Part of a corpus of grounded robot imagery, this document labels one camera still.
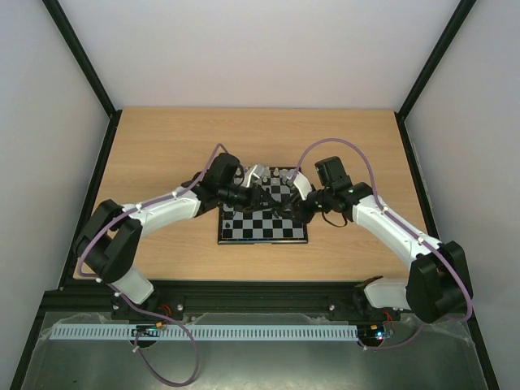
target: table top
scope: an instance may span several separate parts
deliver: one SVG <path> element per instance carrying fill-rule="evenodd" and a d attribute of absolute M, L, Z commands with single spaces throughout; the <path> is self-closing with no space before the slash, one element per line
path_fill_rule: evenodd
<path fill-rule="evenodd" d="M 302 110 L 129 107 L 123 110 L 96 205 L 108 198 L 137 203 L 170 192 L 200 171 L 222 142 L 250 166 L 294 166 L 311 143 L 339 137 L 368 157 L 379 195 L 423 230 L 424 222 L 390 110 Z M 319 186 L 314 163 L 337 155 L 352 181 L 370 183 L 361 158 L 342 144 L 313 149 L 302 171 Z M 330 215 L 336 223 L 340 215 Z M 218 210 L 143 238 L 134 264 L 162 280 L 365 280 L 407 277 L 390 249 L 353 223 L 337 228 L 317 215 L 309 243 L 218 245 Z"/>

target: white wall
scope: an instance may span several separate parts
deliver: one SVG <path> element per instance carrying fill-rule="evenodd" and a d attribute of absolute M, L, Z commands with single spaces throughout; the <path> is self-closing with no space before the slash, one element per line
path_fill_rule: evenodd
<path fill-rule="evenodd" d="M 43 3 L 0 12 L 0 388 L 57 287 L 107 117 Z"/>
<path fill-rule="evenodd" d="M 459 241 L 501 388 L 518 388 L 520 2 L 477 2 L 407 121 L 445 240 Z"/>
<path fill-rule="evenodd" d="M 458 0 L 62 0 L 117 107 L 392 108 Z"/>

